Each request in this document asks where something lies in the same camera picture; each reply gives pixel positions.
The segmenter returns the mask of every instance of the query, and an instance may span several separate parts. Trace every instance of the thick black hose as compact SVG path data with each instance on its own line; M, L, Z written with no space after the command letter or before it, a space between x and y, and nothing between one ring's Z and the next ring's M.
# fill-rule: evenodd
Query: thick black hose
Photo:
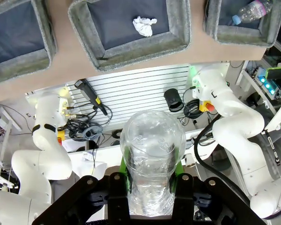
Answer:
M195 139L194 142L194 153L197 161L206 169L208 169L210 172L214 173L216 176L221 178L232 190L234 190L240 198L246 203L247 205L250 205L249 198L245 195L245 193L240 189L239 186L237 186L232 180L230 180L227 176L222 174L221 172L217 171L210 165L206 164L199 156L198 154L198 144L200 139L212 128L213 124L221 118L221 115L217 115L202 131L199 133L198 137Z

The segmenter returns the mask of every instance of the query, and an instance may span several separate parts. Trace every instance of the water bottle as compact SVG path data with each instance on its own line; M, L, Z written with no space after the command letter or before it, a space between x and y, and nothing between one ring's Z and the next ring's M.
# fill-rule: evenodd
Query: water bottle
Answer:
M232 20L236 25L240 23L251 23L268 14L271 11L272 6L272 0L255 0L249 5L241 8L238 14L232 17Z

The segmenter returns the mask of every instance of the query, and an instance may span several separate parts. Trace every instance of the white tissue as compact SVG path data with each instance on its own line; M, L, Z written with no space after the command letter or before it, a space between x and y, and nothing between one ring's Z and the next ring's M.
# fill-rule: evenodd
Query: white tissue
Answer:
M157 19L148 19L148 18L141 18L138 16L136 19L133 20L133 25L135 29L139 32L140 35L145 37L152 36L152 28L151 25L157 23Z

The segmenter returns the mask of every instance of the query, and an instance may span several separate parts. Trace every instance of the slatted metal panel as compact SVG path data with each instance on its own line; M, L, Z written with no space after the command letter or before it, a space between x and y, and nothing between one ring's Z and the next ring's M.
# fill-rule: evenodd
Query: slatted metal panel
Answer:
M175 65L126 71L88 78L89 83L102 103L113 112L113 118L106 129L120 128L132 115L142 110L162 110L171 114L163 97L166 90L175 88L181 98L189 77L190 65ZM68 88L75 106L89 101L74 87L75 82L68 83ZM93 111L93 105L78 108L79 113ZM93 119L98 123L107 121L107 117L98 110Z

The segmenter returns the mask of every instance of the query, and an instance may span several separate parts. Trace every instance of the black cylinder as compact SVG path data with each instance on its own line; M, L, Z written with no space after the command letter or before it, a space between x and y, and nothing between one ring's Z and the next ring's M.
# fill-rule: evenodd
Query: black cylinder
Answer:
M171 112L178 112L183 109L184 104L179 96L177 89L168 89L163 96Z

